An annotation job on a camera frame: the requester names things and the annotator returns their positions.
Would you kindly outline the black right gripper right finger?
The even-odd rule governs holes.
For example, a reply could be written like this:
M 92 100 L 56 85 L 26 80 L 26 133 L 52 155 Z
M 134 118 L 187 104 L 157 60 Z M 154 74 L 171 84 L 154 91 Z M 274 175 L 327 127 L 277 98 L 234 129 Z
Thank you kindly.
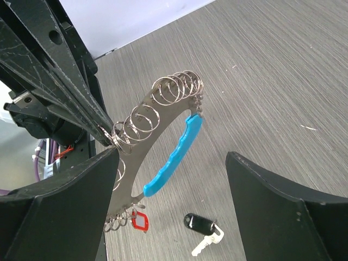
M 311 189 L 237 152 L 226 171 L 247 260 L 347 260 L 347 198 Z

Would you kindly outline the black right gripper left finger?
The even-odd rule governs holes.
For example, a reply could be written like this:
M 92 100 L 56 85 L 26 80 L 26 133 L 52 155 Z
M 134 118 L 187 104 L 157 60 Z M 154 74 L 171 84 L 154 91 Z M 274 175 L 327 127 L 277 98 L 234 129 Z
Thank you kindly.
M 1 197 L 1 260 L 94 260 L 119 152 L 109 148 Z

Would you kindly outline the black tag key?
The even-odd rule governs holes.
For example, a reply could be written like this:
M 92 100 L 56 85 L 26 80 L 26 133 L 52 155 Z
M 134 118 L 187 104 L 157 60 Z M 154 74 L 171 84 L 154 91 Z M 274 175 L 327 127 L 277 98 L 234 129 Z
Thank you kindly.
M 184 217 L 186 228 L 203 235 L 203 240 L 192 250 L 191 255 L 197 257 L 207 246 L 218 244 L 224 238 L 224 231 L 206 217 L 189 213 Z

